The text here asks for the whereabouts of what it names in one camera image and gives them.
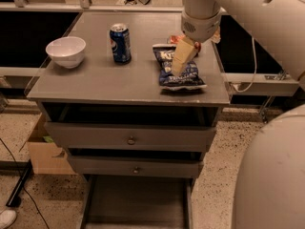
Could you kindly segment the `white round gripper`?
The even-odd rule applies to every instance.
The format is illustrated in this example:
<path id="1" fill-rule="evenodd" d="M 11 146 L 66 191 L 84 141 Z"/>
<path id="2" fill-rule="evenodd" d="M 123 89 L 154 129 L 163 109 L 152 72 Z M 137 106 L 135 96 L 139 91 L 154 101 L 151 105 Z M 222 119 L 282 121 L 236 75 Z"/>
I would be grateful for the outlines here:
<path id="1" fill-rule="evenodd" d="M 179 76 L 183 73 L 186 65 L 197 54 L 195 42 L 205 42 L 212 38 L 214 43 L 219 43 L 221 12 L 211 18 L 197 19 L 189 16 L 184 10 L 181 14 L 181 30 L 186 35 L 176 45 L 173 55 L 172 74 Z"/>

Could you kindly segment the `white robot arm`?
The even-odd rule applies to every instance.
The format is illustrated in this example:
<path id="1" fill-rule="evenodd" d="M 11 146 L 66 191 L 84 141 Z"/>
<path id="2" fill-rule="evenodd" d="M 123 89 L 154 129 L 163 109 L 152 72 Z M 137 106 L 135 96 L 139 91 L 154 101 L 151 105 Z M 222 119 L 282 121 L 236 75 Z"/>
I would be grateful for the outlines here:
<path id="1" fill-rule="evenodd" d="M 260 91 L 305 85 L 305 0 L 185 0 L 173 73 L 194 57 L 228 13 L 281 66 L 254 75 Z M 305 229 L 305 105 L 266 124 L 245 152 L 234 189 L 232 229 Z"/>

